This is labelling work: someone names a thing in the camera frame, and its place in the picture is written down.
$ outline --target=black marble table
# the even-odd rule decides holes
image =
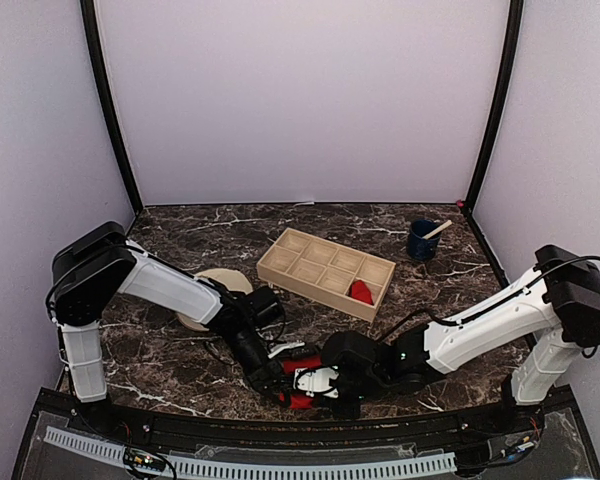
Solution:
[[[438,255],[421,264],[406,255],[409,222],[451,219]],[[393,281],[373,324],[281,291],[288,325],[282,340],[322,344],[334,331],[377,336],[414,309],[449,315],[499,287],[484,254],[455,206],[450,205],[227,205],[147,208],[130,237],[191,273],[209,268],[243,272],[262,282],[256,263],[287,228],[396,262]],[[426,321],[416,318],[405,328]],[[274,332],[280,325],[272,325]],[[176,316],[142,300],[117,296],[102,322],[105,370],[115,403],[149,410],[242,420],[330,419],[324,410],[294,411],[272,405],[245,384],[237,365],[225,365],[203,348],[211,339],[183,327]],[[493,350],[412,396],[386,395],[363,405],[363,418],[386,418],[461,409],[496,402],[504,377],[528,353],[524,340]]]

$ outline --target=white panel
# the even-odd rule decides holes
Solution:
[[[510,278],[547,243],[600,255],[600,1],[525,2],[476,217]],[[567,379],[600,459],[600,351]]]
[[[79,2],[0,0],[0,478],[40,387],[60,373],[43,306],[53,256],[106,220],[132,218]]]
[[[148,204],[454,202],[507,1],[100,1]]]

